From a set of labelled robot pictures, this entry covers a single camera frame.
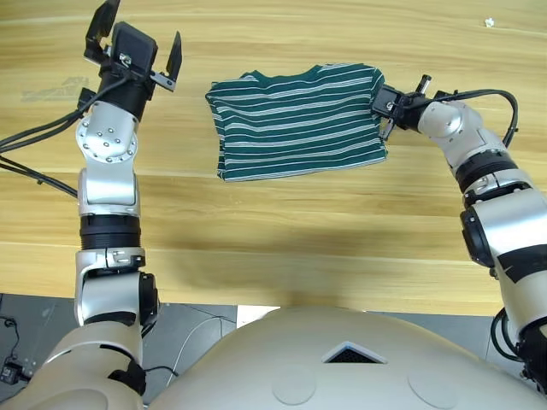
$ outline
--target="silver arm segment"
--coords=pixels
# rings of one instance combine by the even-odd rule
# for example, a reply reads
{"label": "silver arm segment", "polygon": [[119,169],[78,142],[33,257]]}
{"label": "silver arm segment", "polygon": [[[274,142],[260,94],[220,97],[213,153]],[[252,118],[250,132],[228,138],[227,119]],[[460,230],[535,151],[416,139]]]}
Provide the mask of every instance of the silver arm segment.
{"label": "silver arm segment", "polygon": [[102,39],[114,25],[119,2],[106,0],[85,36],[84,56],[100,65],[102,80],[97,94],[82,90],[79,104],[94,96],[97,101],[76,130],[85,157],[79,175],[82,250],[76,255],[74,300],[81,327],[59,342],[3,410],[143,408],[142,335],[156,322],[158,297],[154,275],[139,270],[145,255],[133,162],[144,107],[156,85],[174,91],[182,49],[177,33],[168,75],[155,73],[156,41],[124,22],[114,26],[112,46],[104,48]]}
{"label": "silver arm segment", "polygon": [[499,279],[524,374],[546,391],[547,199],[465,103],[431,102],[417,131],[443,150],[460,184],[469,253]]}

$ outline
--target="wire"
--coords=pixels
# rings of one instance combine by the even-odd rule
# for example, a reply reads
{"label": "wire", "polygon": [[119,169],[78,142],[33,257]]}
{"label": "wire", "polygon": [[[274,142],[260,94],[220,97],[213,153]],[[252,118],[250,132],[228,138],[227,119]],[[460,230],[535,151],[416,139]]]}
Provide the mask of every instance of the wire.
{"label": "wire", "polygon": [[513,352],[514,355],[518,355],[516,346],[513,344],[513,341],[511,340],[511,337],[509,336],[509,316],[507,315],[507,312],[505,309],[503,309],[503,316],[502,316],[502,336],[503,340],[505,341],[505,344],[509,347],[509,350]]}
{"label": "wire", "polygon": [[68,186],[64,182],[59,181],[58,179],[48,177],[47,175],[34,171],[31,168],[25,167],[24,165],[19,164],[15,161],[11,161],[8,158],[5,158],[1,155],[0,155],[0,161],[5,161],[9,164],[15,165],[15,167],[10,167],[0,163],[0,168],[2,169],[11,171],[12,173],[18,173],[19,175],[24,175],[32,179],[36,179],[39,184],[47,184],[49,186],[53,186],[54,188],[57,188],[58,190],[62,190],[63,192],[66,192],[67,194],[69,194],[70,196],[73,196],[74,198],[78,197],[77,190]]}
{"label": "wire", "polygon": [[17,346],[19,345],[19,341],[21,340],[21,337],[19,336],[19,328],[17,326],[17,320],[15,318],[10,318],[9,316],[2,316],[0,315],[0,319],[3,320],[3,325],[6,327],[13,327],[15,331],[15,343],[13,347],[11,348],[9,352],[9,356],[6,357],[6,359],[3,361],[4,364],[8,362],[8,360],[16,360],[17,355],[15,354],[15,350],[17,349]]}
{"label": "wire", "polygon": [[[182,343],[182,346],[180,347],[180,350],[179,350],[179,354],[177,355],[177,359],[175,360],[174,362],[174,365],[173,365],[173,369],[176,369],[177,368],[177,365],[179,364],[179,360],[180,360],[180,356],[182,355],[182,352],[184,351],[185,347],[186,347],[186,344],[188,343],[188,341],[190,340],[191,338],[191,335],[194,334],[194,332],[199,329],[201,326],[205,325],[206,323],[210,322],[211,320],[219,320],[220,323],[221,323],[221,339],[224,337],[224,334],[223,334],[223,330],[222,330],[222,320],[223,319],[226,319],[224,316],[212,316],[210,318],[207,318],[205,320],[203,320],[202,322],[198,323],[196,326],[194,326],[194,328],[190,331],[190,333],[188,334],[188,336],[186,337],[186,340],[184,341],[184,343]],[[171,380],[173,379],[173,374],[171,374],[171,376],[169,376],[169,380],[168,380],[168,383],[167,383],[167,386],[169,386],[169,384],[171,383]]]}
{"label": "wire", "polygon": [[[509,354],[505,350],[503,350],[502,347],[499,344],[499,341],[497,340],[497,332],[496,332],[497,324],[500,321],[502,321],[502,324],[503,324],[503,316],[507,316],[507,313],[505,312],[505,308],[503,308],[502,310],[500,310],[497,313],[497,315],[494,317],[494,319],[492,320],[492,323],[490,325],[490,338],[492,340],[492,344],[494,345],[494,348],[496,348],[497,352],[501,356],[503,356],[505,359],[512,360],[512,361],[522,361],[522,359],[519,358],[518,356]],[[511,347],[513,346],[513,343],[508,344],[508,345],[509,345],[509,348],[511,349]]]}
{"label": "wire", "polygon": [[147,325],[143,327],[143,330],[140,332],[140,336],[144,338],[146,335],[148,335],[152,329],[154,329],[154,326],[156,326],[156,322],[152,323],[151,325]]}
{"label": "wire", "polygon": [[491,95],[498,95],[505,98],[507,101],[509,101],[509,104],[511,104],[511,108],[513,109],[513,115],[511,116],[511,122],[509,122],[509,128],[507,129],[507,131],[505,132],[505,136],[503,137],[503,144],[506,147],[509,147],[509,145],[511,144],[511,141],[513,141],[513,136],[515,135],[515,132],[518,132],[517,123],[519,122],[519,103],[516,101],[515,96],[508,91],[493,90],[493,89],[463,91],[463,92],[455,91],[454,94],[433,98],[430,101],[410,106],[409,109],[425,107],[431,102],[440,103],[442,101],[468,100],[470,98],[491,96]]}
{"label": "wire", "polygon": [[[115,83],[105,87],[104,89],[99,91],[97,94],[95,94],[95,96],[93,96],[88,102],[86,102],[80,108],[74,110],[73,112],[69,114],[62,116],[61,118],[57,120],[51,121],[50,123],[44,124],[42,126],[35,126],[34,128],[30,128],[23,132],[18,132],[15,135],[12,135],[10,137],[6,137],[0,140],[0,154],[13,151],[14,149],[23,148],[28,145],[38,143],[40,141],[44,141],[45,139],[51,138],[57,135],[58,133],[63,132],[64,130],[69,128],[74,122],[76,122],[79,118],[81,118],[83,114],[85,113],[85,111],[87,111],[87,109],[89,109],[89,107],[93,105],[97,100],[104,97],[107,93],[111,92],[115,88],[118,88],[121,85],[124,85],[129,79],[130,79],[129,76],[125,76],[119,81],[116,81]],[[49,131],[44,132],[43,134],[39,134],[36,137],[22,140],[23,138],[30,137],[37,132],[42,132],[45,130],[49,130]],[[11,171],[13,173],[18,173],[19,175],[23,175],[28,178],[36,179],[39,184],[47,184],[49,186],[52,186],[54,188],[57,188],[58,190],[61,190],[69,194],[70,196],[78,197],[78,192],[76,189],[68,186],[67,184],[64,184],[58,179],[55,179],[45,174],[34,171],[33,169],[29,167],[21,165],[15,161],[11,161],[8,158],[5,158],[1,155],[0,155],[0,161],[6,162],[7,164],[9,164],[9,165],[4,165],[0,163],[0,168],[2,169]]]}
{"label": "wire", "polygon": [[153,372],[155,370],[167,370],[168,372],[171,372],[171,374],[173,374],[173,376],[175,376],[176,378],[179,376],[179,374],[169,366],[155,366],[155,367],[151,367],[150,369],[144,369],[144,371],[147,373]]}

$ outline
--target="folded clothing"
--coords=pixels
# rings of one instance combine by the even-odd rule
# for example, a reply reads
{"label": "folded clothing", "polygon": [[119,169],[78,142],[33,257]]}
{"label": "folded clothing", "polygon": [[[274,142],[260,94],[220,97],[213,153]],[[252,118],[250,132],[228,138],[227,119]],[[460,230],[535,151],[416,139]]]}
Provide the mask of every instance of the folded clothing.
{"label": "folded clothing", "polygon": [[373,100],[378,68],[326,64],[294,76],[254,71],[213,83],[206,98],[225,181],[271,179],[383,161]]}

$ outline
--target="wood grain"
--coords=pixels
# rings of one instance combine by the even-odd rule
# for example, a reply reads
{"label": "wood grain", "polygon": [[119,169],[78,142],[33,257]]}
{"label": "wood grain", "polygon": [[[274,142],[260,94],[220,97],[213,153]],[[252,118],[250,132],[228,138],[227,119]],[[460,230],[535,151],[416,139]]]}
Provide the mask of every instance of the wood grain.
{"label": "wood grain", "polygon": [[[98,5],[0,3],[2,135],[73,109],[79,90],[48,91],[67,79],[97,87],[97,68],[81,54]],[[427,138],[395,132],[380,165],[226,184],[215,177],[218,141],[204,94],[211,81],[252,69],[287,75],[324,62],[378,66],[404,90],[423,73],[435,90],[502,88],[521,107],[512,156],[546,191],[547,3],[124,0],[119,20],[156,39],[157,67],[174,32],[183,36],[177,91],[158,89],[149,103],[136,167],[147,271],[164,302],[456,314],[501,305],[496,281],[468,261],[460,194]],[[491,129],[506,130],[504,100],[472,105]],[[73,185],[83,165],[74,130],[9,157]],[[0,186],[0,292],[72,296],[74,201],[8,173]]]}

